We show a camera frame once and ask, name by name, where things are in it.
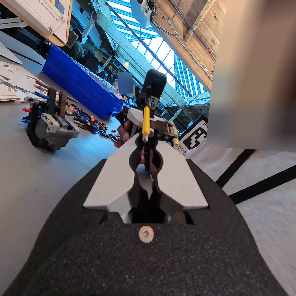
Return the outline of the yellow lego axle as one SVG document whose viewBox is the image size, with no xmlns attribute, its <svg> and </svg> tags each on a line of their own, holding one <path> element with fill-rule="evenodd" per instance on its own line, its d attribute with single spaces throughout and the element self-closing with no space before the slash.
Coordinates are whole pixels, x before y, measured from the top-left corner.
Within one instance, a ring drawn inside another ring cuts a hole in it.
<svg viewBox="0 0 296 296">
<path fill-rule="evenodd" d="M 150 107 L 147 105 L 143 109 L 142 134 L 144 137 L 150 135 Z"/>
</svg>

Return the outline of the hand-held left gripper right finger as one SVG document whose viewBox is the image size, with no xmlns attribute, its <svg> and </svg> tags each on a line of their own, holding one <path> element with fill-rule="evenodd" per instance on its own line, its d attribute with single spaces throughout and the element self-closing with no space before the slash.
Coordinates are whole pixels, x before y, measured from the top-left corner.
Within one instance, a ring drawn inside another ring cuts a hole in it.
<svg viewBox="0 0 296 296">
<path fill-rule="evenodd" d="M 168 223 L 177 212 L 208 207 L 187 160 L 176 149 L 157 141 L 153 163 L 157 167 L 150 196 L 153 223 Z"/>
</svg>

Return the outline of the person's right hand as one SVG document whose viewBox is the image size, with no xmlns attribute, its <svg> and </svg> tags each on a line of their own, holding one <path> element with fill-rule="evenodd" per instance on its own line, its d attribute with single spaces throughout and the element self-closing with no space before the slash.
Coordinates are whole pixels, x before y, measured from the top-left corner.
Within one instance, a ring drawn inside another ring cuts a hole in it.
<svg viewBox="0 0 296 296">
<path fill-rule="evenodd" d="M 130 124 L 133 124 L 130 120 L 126 119 L 124 125 L 118 127 L 118 134 L 120 139 L 118 141 L 117 147 L 120 148 L 130 139 Z"/>
</svg>

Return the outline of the grey and black lego model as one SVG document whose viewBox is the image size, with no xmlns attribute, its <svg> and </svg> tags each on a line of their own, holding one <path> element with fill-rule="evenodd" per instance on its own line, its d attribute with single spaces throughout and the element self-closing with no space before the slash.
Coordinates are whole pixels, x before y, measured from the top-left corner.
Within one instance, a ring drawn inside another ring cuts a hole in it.
<svg viewBox="0 0 296 296">
<path fill-rule="evenodd" d="M 60 92 L 56 99 L 57 92 L 53 87 L 48 88 L 47 95 L 39 92 L 34 95 L 45 101 L 25 97 L 30 106 L 22 108 L 28 114 L 21 120 L 27 124 L 26 134 L 34 147 L 58 150 L 65 147 L 70 139 L 79 136 L 80 129 L 66 119 L 66 116 L 76 115 L 73 107 L 67 105 L 69 96 Z"/>
</svg>

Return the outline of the lego instruction booklet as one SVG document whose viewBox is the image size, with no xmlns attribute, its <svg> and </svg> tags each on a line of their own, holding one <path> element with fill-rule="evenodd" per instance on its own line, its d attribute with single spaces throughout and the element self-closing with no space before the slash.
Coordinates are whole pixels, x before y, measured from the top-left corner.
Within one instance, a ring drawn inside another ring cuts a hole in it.
<svg viewBox="0 0 296 296">
<path fill-rule="evenodd" d="M 36 96 L 38 92 L 47 95 L 47 89 L 36 83 L 37 78 L 30 72 L 8 62 L 0 62 L 0 101 L 15 103 L 25 102 L 25 97 L 32 97 L 45 102 L 46 99 Z"/>
</svg>

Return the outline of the person's white striped shirt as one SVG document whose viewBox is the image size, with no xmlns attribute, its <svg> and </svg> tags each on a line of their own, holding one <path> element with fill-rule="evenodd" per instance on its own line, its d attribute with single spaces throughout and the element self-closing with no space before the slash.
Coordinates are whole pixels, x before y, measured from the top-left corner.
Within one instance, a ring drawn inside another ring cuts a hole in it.
<svg viewBox="0 0 296 296">
<path fill-rule="evenodd" d="M 213 181 L 243 149 L 208 147 L 192 149 L 192 160 Z M 296 164 L 295 152 L 256 150 L 223 187 L 227 195 L 243 190 Z M 296 294 L 296 185 L 295 179 L 237 205 L 266 264 L 286 290 Z"/>
</svg>

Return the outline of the blue plastic bin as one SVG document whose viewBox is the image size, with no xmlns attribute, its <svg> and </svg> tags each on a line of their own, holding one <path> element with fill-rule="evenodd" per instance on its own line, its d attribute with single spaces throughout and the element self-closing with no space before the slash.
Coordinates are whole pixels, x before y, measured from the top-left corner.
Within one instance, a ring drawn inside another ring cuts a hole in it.
<svg viewBox="0 0 296 296">
<path fill-rule="evenodd" d="M 42 71 L 101 119 L 116 117 L 123 102 L 106 80 L 53 45 Z"/>
</svg>

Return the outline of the small black lego assembly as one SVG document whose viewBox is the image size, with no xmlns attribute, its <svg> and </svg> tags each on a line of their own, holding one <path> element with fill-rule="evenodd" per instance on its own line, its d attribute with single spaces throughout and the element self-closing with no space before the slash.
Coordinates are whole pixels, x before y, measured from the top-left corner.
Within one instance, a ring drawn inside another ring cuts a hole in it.
<svg viewBox="0 0 296 296">
<path fill-rule="evenodd" d="M 150 131 L 147 135 L 142 132 L 142 142 L 144 145 L 144 166 L 145 171 L 150 171 L 150 143 L 152 139 L 170 142 L 174 148 L 179 147 L 179 136 L 173 122 L 159 119 L 150 119 Z"/>
</svg>

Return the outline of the black and white tag board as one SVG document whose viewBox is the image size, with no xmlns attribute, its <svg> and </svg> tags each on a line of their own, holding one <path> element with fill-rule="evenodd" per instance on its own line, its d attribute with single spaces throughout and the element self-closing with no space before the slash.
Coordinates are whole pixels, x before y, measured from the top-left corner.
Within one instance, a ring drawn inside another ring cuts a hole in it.
<svg viewBox="0 0 296 296">
<path fill-rule="evenodd" d="M 198 147 L 206 139 L 207 133 L 208 119 L 201 115 L 198 119 L 192 121 L 179 136 L 179 147 L 177 150 L 186 157 L 192 149 Z"/>
</svg>

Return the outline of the pile of loose lego pieces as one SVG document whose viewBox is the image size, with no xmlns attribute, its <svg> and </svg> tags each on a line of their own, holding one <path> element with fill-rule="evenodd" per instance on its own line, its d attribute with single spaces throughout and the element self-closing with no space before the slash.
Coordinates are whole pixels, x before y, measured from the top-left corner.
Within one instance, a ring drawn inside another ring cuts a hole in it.
<svg viewBox="0 0 296 296">
<path fill-rule="evenodd" d="M 103 138 L 109 139 L 113 142 L 115 147 L 118 147 L 120 135 L 115 129 L 109 129 L 107 124 L 99 122 L 94 116 L 79 109 L 73 103 L 66 103 L 66 111 L 68 112 L 68 116 L 70 116 L 70 113 L 73 114 L 73 122 L 80 129 L 88 131 L 93 135 L 98 134 Z"/>
</svg>

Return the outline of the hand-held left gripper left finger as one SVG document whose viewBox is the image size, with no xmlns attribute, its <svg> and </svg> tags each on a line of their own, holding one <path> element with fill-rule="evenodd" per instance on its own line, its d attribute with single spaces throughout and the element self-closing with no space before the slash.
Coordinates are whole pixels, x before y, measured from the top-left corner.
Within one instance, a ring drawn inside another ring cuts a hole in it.
<svg viewBox="0 0 296 296">
<path fill-rule="evenodd" d="M 108 157 L 83 204 L 85 209 L 117 212 L 124 223 L 132 223 L 131 209 L 140 201 L 140 183 L 129 160 L 138 136 L 135 134 Z"/>
</svg>

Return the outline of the wooden board with poster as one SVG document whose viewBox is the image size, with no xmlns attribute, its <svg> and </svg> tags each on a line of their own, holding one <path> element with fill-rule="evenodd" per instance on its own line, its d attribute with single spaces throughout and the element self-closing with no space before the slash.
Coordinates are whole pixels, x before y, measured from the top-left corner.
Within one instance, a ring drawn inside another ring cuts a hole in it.
<svg viewBox="0 0 296 296">
<path fill-rule="evenodd" d="M 56 46 L 69 38 L 72 0 L 1 0 L 23 23 Z"/>
</svg>

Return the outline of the white flat sheet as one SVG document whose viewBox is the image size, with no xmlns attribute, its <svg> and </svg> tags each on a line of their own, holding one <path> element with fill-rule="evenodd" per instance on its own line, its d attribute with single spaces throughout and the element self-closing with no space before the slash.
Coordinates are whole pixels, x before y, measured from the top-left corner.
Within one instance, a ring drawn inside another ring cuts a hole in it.
<svg viewBox="0 0 296 296">
<path fill-rule="evenodd" d="M 2 57 L 5 57 L 9 59 L 10 61 L 13 61 L 19 65 L 22 65 L 23 62 L 17 58 L 7 47 L 5 47 L 2 43 L 0 43 L 0 55 Z"/>
</svg>

